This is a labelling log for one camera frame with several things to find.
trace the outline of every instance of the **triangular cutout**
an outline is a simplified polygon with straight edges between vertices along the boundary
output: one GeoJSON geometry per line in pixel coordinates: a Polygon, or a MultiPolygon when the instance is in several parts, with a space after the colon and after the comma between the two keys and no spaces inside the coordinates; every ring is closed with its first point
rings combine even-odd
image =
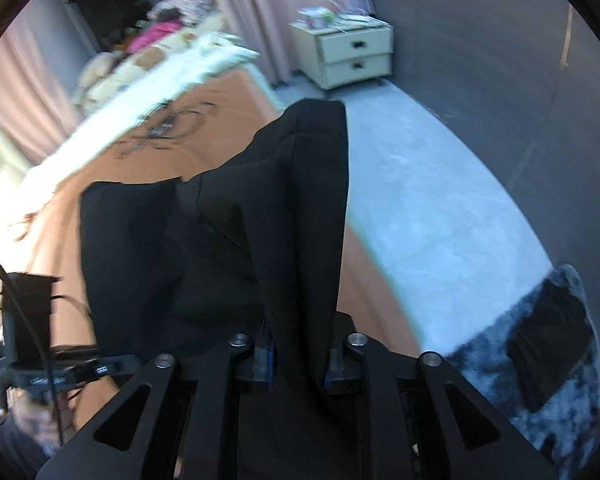
{"type": "Polygon", "coordinates": [[[462,442],[469,451],[499,439],[497,428],[454,384],[445,386],[445,392],[460,429],[462,442]]]}
{"type": "Polygon", "coordinates": [[[148,384],[142,384],[96,430],[93,435],[94,439],[120,451],[128,450],[131,447],[131,442],[136,434],[140,417],[150,393],[151,387],[148,384]]]}

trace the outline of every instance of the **white ruffled bedding edge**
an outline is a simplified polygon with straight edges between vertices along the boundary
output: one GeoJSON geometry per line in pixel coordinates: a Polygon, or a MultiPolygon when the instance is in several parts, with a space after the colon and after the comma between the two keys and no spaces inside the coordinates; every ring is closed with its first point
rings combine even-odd
{"type": "Polygon", "coordinates": [[[16,214],[23,218],[42,209],[58,184],[135,127],[156,104],[175,99],[194,86],[259,56],[236,44],[238,42],[235,36],[208,32],[195,47],[167,58],[120,92],[82,122],[55,153],[27,173],[18,191],[16,214]]]}

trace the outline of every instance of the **patterned pillow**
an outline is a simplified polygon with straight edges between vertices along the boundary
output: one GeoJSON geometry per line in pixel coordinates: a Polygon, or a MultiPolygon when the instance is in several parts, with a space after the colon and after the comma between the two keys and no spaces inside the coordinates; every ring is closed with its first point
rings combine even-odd
{"type": "Polygon", "coordinates": [[[147,17],[155,21],[163,10],[178,9],[180,20],[187,25],[194,25],[204,20],[215,8],[215,0],[163,0],[147,13],[147,17]]]}

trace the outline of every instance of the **wall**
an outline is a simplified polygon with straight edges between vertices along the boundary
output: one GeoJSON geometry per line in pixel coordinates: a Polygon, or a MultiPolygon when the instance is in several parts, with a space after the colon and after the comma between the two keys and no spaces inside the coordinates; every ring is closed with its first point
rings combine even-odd
{"type": "Polygon", "coordinates": [[[22,9],[22,15],[35,30],[49,70],[71,94],[91,54],[69,18],[64,3],[62,0],[31,0],[22,9]]]}
{"type": "Polygon", "coordinates": [[[394,82],[490,168],[554,264],[580,271],[600,334],[600,44],[589,27],[566,0],[374,1],[395,27],[394,82]]]}

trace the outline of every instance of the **brown bed sheet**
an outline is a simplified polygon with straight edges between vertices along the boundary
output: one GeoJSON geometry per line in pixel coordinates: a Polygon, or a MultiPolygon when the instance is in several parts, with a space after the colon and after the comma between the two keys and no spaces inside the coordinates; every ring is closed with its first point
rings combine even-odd
{"type": "MultiPolygon", "coordinates": [[[[60,276],[62,281],[57,285],[56,294],[66,294],[86,306],[78,243],[78,202],[84,189],[97,181],[138,184],[174,177],[187,180],[202,171],[217,168],[241,152],[254,133],[278,115],[244,69],[190,90],[177,99],[174,108],[209,112],[207,103],[214,105],[213,113],[206,114],[202,126],[199,114],[183,114],[178,118],[175,134],[192,128],[196,131],[177,144],[152,141],[120,158],[121,145],[116,143],[66,179],[31,220],[27,235],[17,242],[20,270],[60,276]]],[[[146,127],[138,126],[121,141],[127,142],[145,133],[146,127]]],[[[352,315],[360,332],[384,342],[391,350],[410,355],[418,353],[404,315],[349,228],[344,238],[338,309],[352,315]]],[[[64,300],[57,300],[54,305],[52,334],[54,344],[94,343],[86,315],[64,300]]],[[[89,384],[80,398],[78,426],[115,392],[116,387],[109,380],[89,384]]]]}

